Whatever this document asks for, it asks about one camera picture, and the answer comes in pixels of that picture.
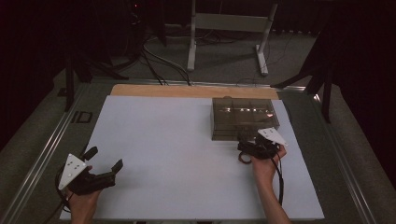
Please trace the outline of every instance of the gray box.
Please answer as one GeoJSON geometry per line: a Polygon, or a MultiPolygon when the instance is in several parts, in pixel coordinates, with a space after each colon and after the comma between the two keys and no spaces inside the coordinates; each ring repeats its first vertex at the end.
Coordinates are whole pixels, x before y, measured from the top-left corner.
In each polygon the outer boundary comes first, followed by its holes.
{"type": "Polygon", "coordinates": [[[241,136],[253,141],[259,129],[279,127],[271,100],[230,97],[212,100],[212,140],[237,141],[241,136]]]}

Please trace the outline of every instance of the human hand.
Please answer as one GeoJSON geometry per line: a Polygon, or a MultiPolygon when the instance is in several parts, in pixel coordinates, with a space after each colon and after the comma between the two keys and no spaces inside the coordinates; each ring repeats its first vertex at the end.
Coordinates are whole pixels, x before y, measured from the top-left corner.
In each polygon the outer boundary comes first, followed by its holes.
{"type": "Polygon", "coordinates": [[[72,215],[71,224],[92,223],[92,218],[95,214],[97,201],[101,192],[101,190],[97,190],[90,194],[77,195],[69,189],[66,191],[72,215]]]}
{"type": "MultiPolygon", "coordinates": [[[[279,145],[279,151],[277,152],[277,155],[273,157],[276,165],[279,163],[279,160],[286,155],[286,153],[285,147],[283,145],[279,145]]],[[[270,159],[259,160],[253,156],[250,156],[250,159],[253,164],[253,174],[256,182],[261,182],[267,187],[272,187],[276,171],[273,162],[270,159]]]]}

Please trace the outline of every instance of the white table surface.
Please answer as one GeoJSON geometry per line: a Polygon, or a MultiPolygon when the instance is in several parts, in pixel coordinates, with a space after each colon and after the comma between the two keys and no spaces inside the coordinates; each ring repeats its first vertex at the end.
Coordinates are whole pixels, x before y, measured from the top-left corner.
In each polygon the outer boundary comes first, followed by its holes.
{"type": "MultiPolygon", "coordinates": [[[[212,141],[208,98],[107,96],[88,148],[93,174],[122,159],[116,186],[104,189],[94,218],[255,220],[265,218],[251,172],[234,141],[212,141]]],[[[288,142],[282,159],[283,207],[291,219],[324,218],[282,101],[273,100],[288,142]]],[[[278,177],[274,189],[278,194],[278,177]]],[[[70,219],[61,213],[60,219],[70,219]]]]}

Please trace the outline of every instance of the forearm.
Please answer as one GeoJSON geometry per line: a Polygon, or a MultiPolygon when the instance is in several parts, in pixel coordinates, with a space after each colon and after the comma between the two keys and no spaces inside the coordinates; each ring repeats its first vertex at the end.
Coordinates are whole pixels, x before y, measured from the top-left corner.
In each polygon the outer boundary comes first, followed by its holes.
{"type": "Polygon", "coordinates": [[[257,187],[262,201],[262,208],[269,224],[290,223],[288,215],[279,204],[272,183],[258,180],[257,187]]]}

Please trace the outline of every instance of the table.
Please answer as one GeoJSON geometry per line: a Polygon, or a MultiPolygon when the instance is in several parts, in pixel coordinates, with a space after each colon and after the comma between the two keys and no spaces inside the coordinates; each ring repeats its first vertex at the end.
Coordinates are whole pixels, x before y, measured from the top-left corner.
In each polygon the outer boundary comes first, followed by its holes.
{"type": "Polygon", "coordinates": [[[221,15],[221,14],[208,14],[196,13],[195,1],[192,0],[191,9],[191,42],[189,49],[189,60],[187,69],[193,71],[195,67],[195,29],[211,29],[211,30],[232,30],[232,31],[245,31],[245,32],[262,32],[262,42],[256,46],[257,58],[262,75],[268,75],[267,64],[264,58],[264,47],[268,35],[271,31],[271,26],[274,21],[277,3],[272,4],[270,13],[267,17],[250,17],[250,16],[237,16],[237,15],[221,15]]]}
{"type": "MultiPolygon", "coordinates": [[[[96,172],[124,160],[117,185],[104,190],[95,218],[265,218],[251,167],[237,160],[237,142],[210,139],[211,97],[226,95],[273,99],[278,130],[289,142],[288,157],[282,160],[284,208],[293,219],[323,218],[286,109],[274,90],[135,85],[113,88],[92,133],[89,147],[99,148],[90,160],[96,172]]],[[[69,214],[63,212],[61,219],[69,214]]]]}

